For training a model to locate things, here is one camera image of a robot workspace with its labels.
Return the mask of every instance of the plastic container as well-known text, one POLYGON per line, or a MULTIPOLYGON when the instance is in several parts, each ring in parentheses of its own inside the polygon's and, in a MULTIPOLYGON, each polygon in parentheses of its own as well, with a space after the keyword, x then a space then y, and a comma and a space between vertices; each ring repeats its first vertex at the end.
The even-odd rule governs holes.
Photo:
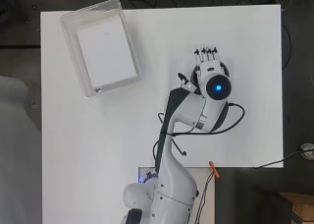
MULTIPOLYGON (((100 95, 108 90, 111 90, 113 88, 117 88, 120 86, 126 86, 128 84, 132 84, 139 81, 139 65, 138 60, 136 57, 135 50, 133 48, 133 44, 131 42, 131 37, 128 32, 127 22, 124 16, 124 12, 121 6, 121 3, 119 0, 109 0, 97 5, 89 6, 87 8, 71 12, 70 14, 64 15, 61 17, 61 24, 63 27, 64 35, 67 40, 67 44, 69 47, 69 51, 73 60, 73 64, 75 66, 78 81, 81 87, 81 90, 83 92, 83 95, 87 98, 94 97, 97 95, 100 95), (100 28, 100 26, 115 23, 117 22, 120 24, 120 21, 122 22, 122 28, 121 32, 118 34, 119 39, 126 39, 127 41, 123 42, 124 50, 128 57, 130 57, 128 61, 128 70, 125 71, 124 68, 126 66, 122 66, 120 64, 115 65, 112 63, 106 63, 106 57, 103 57, 104 63, 103 63, 103 69, 96 68, 96 73, 92 73, 91 64, 90 64, 90 58, 88 57, 88 51, 89 56, 93 57, 96 53, 99 52, 98 49, 93 52, 91 51, 94 47, 84 47, 82 45, 82 30, 86 30, 88 28, 100 28), (101 77, 101 74, 103 72, 108 72, 111 70, 112 72, 116 72, 117 74, 122 76, 115 76, 112 78, 109 75, 104 74, 103 78, 101 77)), ((106 44, 105 41, 108 40, 108 44, 111 44, 110 41, 112 41, 112 37, 108 39, 106 37, 105 39, 101 39, 101 41, 98 41, 98 44, 106 44)))

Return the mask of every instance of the gray floor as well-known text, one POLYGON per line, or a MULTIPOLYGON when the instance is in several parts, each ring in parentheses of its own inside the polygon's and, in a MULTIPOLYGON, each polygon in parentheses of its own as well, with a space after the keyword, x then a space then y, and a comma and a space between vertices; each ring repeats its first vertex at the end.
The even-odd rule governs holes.
MULTIPOLYGON (((28 24, 10 22, 0 26, 0 45, 40 44, 40 11, 75 10, 104 0, 22 0, 31 20, 28 24)), ((121 0, 125 9, 131 4, 121 0)), ((292 55, 283 70, 285 155, 304 142, 314 142, 314 0, 292 0, 283 12, 283 24, 291 36, 292 55)), ((179 7, 211 6, 213 0, 177 0, 179 7)), ((223 0, 233 5, 235 0, 223 0)), ((241 5, 249 4, 242 0, 241 5)), ((145 4, 136 3, 139 8, 145 4)), ((171 0, 158 0, 158 8, 173 7, 171 0)), ((31 118, 41 127, 40 49, 0 50, 0 75, 26 83, 31 99, 37 104, 31 118)), ((285 169, 220 169, 216 187, 216 223, 289 223, 254 186, 264 189, 314 195, 314 162, 300 156, 285 163, 285 169)))

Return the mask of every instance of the white paper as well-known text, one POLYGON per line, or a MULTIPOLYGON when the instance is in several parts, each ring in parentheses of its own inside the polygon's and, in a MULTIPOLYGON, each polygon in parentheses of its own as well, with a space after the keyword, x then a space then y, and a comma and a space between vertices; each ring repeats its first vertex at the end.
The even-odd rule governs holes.
POLYGON ((78 29, 78 41, 93 88, 136 77, 119 16, 78 29))

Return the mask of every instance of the blue led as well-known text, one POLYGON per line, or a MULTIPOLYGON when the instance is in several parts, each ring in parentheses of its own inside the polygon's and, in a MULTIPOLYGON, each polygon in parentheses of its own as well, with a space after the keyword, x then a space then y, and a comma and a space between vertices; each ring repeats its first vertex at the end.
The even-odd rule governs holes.
POLYGON ((216 91, 222 90, 222 86, 219 85, 219 84, 215 85, 215 90, 216 90, 216 91))

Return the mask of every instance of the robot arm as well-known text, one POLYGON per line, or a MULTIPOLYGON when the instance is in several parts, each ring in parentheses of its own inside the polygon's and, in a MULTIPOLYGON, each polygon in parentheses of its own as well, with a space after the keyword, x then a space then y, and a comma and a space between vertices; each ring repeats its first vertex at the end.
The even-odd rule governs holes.
POLYGON ((150 209, 132 209, 123 223, 184 224, 192 211, 197 186, 172 153, 172 133, 177 122, 208 133, 217 130, 226 118, 232 89, 228 69, 220 62, 215 46, 194 54, 191 81, 181 75, 183 87, 171 90, 166 103, 155 160, 158 182, 150 209))

